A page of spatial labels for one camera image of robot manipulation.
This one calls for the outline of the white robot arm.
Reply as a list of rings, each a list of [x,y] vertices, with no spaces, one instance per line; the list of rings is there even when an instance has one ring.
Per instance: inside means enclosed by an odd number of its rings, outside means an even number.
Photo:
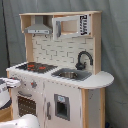
[[[11,97],[9,88],[17,88],[21,85],[19,80],[0,78],[0,110],[11,105]],[[26,114],[18,119],[1,122],[0,128],[40,128],[40,124],[36,116]]]

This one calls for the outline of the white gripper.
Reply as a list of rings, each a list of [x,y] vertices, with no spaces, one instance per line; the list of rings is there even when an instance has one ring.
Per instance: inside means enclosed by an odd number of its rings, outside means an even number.
[[[20,81],[15,79],[5,78],[4,81],[6,82],[9,88],[17,88],[21,85]]]

